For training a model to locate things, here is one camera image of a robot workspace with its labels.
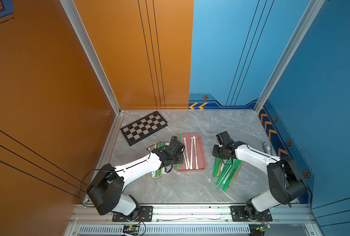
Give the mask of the white PLA printed straw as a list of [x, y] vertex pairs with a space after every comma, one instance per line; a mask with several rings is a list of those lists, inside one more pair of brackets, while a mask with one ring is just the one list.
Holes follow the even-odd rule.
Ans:
[[193, 137], [193, 140], [194, 140], [196, 170], [198, 170], [197, 143], [196, 143], [196, 137], [195, 136]]

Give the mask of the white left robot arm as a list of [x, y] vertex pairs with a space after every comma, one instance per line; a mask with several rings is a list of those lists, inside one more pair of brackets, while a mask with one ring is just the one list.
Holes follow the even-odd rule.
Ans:
[[151, 150], [144, 157], [120, 166], [106, 164], [87, 187], [86, 194], [99, 215], [120, 213], [129, 220], [140, 215], [140, 205], [124, 189], [136, 179], [162, 168], [181, 164], [185, 145], [176, 137], [164, 146]]

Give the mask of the plain white straw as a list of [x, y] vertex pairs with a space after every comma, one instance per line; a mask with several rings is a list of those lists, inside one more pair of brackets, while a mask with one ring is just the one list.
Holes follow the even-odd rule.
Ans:
[[193, 169], [193, 158], [194, 158], [194, 140], [193, 140], [193, 137], [191, 137], [191, 155], [190, 155], [190, 169], [189, 170], [192, 170]]

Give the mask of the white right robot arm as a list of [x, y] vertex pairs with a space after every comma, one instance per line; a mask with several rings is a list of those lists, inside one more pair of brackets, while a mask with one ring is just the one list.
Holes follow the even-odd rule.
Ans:
[[277, 157], [261, 152], [245, 142], [234, 141], [226, 131], [217, 134], [216, 138], [218, 144], [213, 147], [214, 157], [244, 161], [268, 177], [268, 189], [246, 202], [245, 217], [250, 221], [257, 221], [266, 210], [278, 205], [289, 205], [308, 192], [307, 182], [292, 157]]

